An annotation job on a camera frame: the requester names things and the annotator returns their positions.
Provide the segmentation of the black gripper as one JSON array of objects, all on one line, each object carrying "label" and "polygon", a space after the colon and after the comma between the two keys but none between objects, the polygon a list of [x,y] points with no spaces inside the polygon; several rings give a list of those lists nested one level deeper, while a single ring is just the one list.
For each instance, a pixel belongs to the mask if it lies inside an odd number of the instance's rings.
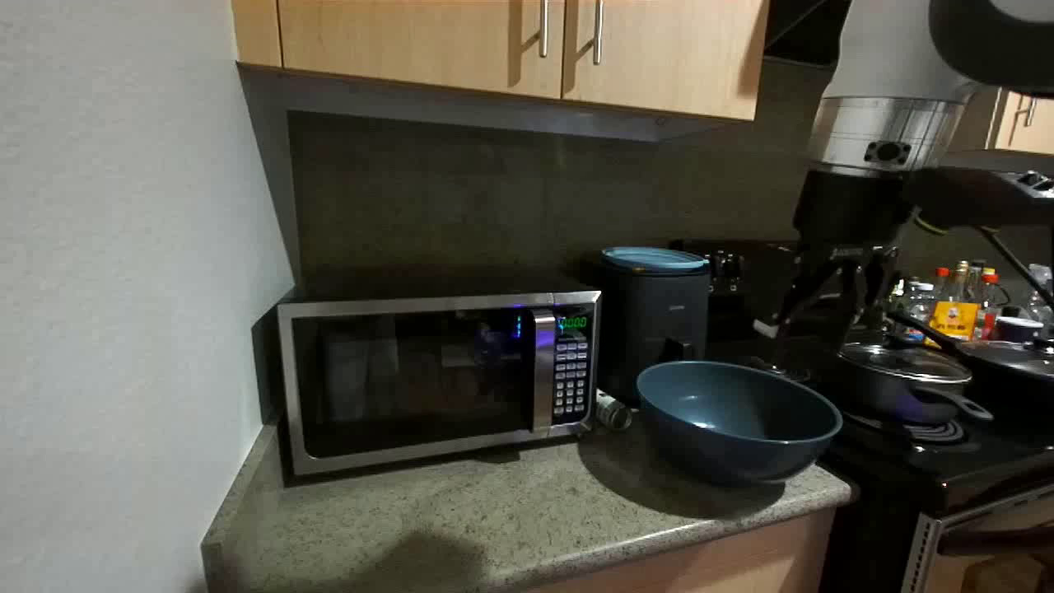
[{"label": "black gripper", "polygon": [[766,338],[790,326],[821,300],[839,267],[856,274],[856,342],[882,338],[888,295],[888,257],[913,203],[901,202],[901,176],[837,176],[810,167],[795,210],[798,260],[760,277],[755,289],[755,331]]}]

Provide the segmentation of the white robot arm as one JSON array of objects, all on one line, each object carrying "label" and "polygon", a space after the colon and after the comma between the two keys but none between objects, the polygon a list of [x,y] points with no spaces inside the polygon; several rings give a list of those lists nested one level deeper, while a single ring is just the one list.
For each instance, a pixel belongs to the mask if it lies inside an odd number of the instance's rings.
[{"label": "white robot arm", "polygon": [[876,326],[901,224],[1016,228],[1052,222],[1036,172],[943,162],[978,85],[1054,91],[1054,0],[851,0],[817,102],[810,172],[795,210],[795,277],[760,336],[788,336],[839,281],[821,331]]}]

